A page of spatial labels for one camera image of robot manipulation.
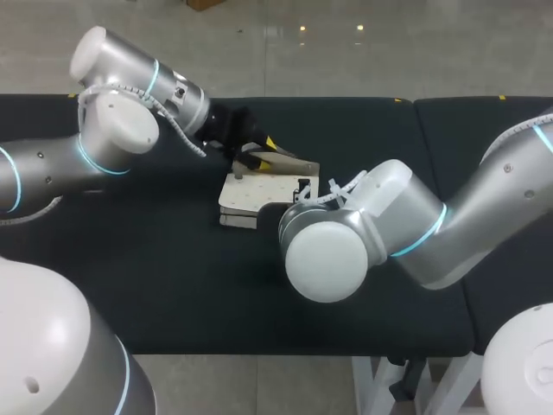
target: cardboard box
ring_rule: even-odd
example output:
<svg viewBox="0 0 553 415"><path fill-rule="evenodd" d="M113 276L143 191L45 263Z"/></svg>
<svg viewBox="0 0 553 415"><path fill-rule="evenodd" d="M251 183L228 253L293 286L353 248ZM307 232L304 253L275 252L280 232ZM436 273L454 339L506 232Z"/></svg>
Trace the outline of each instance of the cardboard box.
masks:
<svg viewBox="0 0 553 415"><path fill-rule="evenodd" d="M219 3L223 3L224 1L225 0L187 0L187 5L194 10L202 11Z"/></svg>

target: white perforated board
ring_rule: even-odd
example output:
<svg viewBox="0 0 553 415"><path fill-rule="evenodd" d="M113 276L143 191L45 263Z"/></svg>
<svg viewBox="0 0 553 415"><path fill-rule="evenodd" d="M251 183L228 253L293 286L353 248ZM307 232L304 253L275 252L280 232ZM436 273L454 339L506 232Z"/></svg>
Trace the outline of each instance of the white perforated board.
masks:
<svg viewBox="0 0 553 415"><path fill-rule="evenodd" d="M246 212L259 212L267 203L292 203L299 179L311 181L310 197L319 193L318 176L286 176L248 173L237 179L233 173L226 175L225 185L219 197L223 208Z"/></svg>

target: blue led ring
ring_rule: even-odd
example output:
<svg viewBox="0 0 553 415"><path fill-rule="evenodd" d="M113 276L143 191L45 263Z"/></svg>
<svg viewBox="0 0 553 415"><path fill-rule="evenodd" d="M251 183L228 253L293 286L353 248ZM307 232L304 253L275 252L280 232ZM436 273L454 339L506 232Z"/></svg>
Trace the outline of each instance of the blue led ring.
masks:
<svg viewBox="0 0 553 415"><path fill-rule="evenodd" d="M126 175L127 173L130 172L130 169L126 170L126 171L114 171L114 170L109 170L109 169L105 169L103 168L102 166L100 166L99 164L95 163L87 154L86 154L86 151L85 151L85 148L83 147L83 144L81 142L81 135L79 134L79 139L77 140L77 143L79 145L79 152L80 154L83 156L83 158L91 165L93 166L96 170L99 170L101 171L102 173L106 173L107 175L112 175L112 176L122 176L122 175Z"/></svg>
<svg viewBox="0 0 553 415"><path fill-rule="evenodd" d="M419 247L426 239L428 239L430 236L432 236L434 233L436 233L438 231L438 229L440 229L440 227L442 226L443 220L446 217L447 212L448 212L448 207L444 203L443 208L442 208L442 212L440 213L440 216L438 217L438 220L435 222L434 225L432 225L432 227L428 231L426 231L426 233L423 236L421 236L413 244L407 246L406 248L402 249L401 251L393 253L390 256L391 257L401 257L402 255L405 255L406 253L409 253L409 252L413 251L415 248Z"/></svg>
<svg viewBox="0 0 553 415"><path fill-rule="evenodd" d="M540 137L540 139L543 141L545 147L550 149L550 151L553 153L553 145L551 145L551 141L547 138L542 128L539 125L534 125L532 128L536 132L537 136Z"/></svg>
<svg viewBox="0 0 553 415"><path fill-rule="evenodd" d="M0 147L0 152L4 154L4 156L10 163L11 170L14 172L14 176L16 177L17 197L16 197L16 202L14 203L14 206L7 212L8 214L10 214L11 212L15 211L19 207L19 203L21 202L21 193L22 193L21 177L19 176L19 172L17 171L16 162L10 156L8 151Z"/></svg>
<svg viewBox="0 0 553 415"><path fill-rule="evenodd" d="M154 87L154 84L157 81L157 76L159 75L159 61L154 60L154 76L152 76L152 80L149 82L148 89L146 90L146 93L149 95L149 93L152 92L152 88Z"/></svg>
<svg viewBox="0 0 553 415"><path fill-rule="evenodd" d="M124 375L124 386L123 386L123 392L121 393L121 399L119 400L119 405L117 409L115 410L114 415L120 415L121 411L123 410L124 403L127 400L127 394L129 393L129 384L130 384L130 363L129 363L129 355L127 354L127 350L124 348L123 343L119 340L119 344L121 345L121 349L123 350L124 355L124 368L125 368L125 375Z"/></svg>

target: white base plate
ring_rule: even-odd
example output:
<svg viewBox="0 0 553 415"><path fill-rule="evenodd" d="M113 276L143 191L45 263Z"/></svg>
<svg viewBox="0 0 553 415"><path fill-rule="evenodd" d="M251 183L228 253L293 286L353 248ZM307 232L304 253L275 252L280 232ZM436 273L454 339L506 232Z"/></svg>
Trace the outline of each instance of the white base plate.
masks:
<svg viewBox="0 0 553 415"><path fill-rule="evenodd" d="M268 203L293 202L292 198L294 191L298 189L299 179L309 179L310 197L318 197L318 176L268 175L251 172L243 175L242 179L237 179L233 173L229 173L226 175L225 185L219 197L221 225L255 229L257 212L263 206Z"/></svg>

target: screw hole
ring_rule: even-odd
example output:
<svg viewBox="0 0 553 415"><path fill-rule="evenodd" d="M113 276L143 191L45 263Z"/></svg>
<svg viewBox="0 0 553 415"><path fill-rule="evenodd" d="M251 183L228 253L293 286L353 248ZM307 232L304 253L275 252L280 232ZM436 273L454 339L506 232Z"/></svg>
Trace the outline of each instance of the screw hole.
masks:
<svg viewBox="0 0 553 415"><path fill-rule="evenodd" d="M31 376L28 376L27 378L25 378L24 383L29 393L35 394L41 390L41 387L39 386L38 381Z"/></svg>

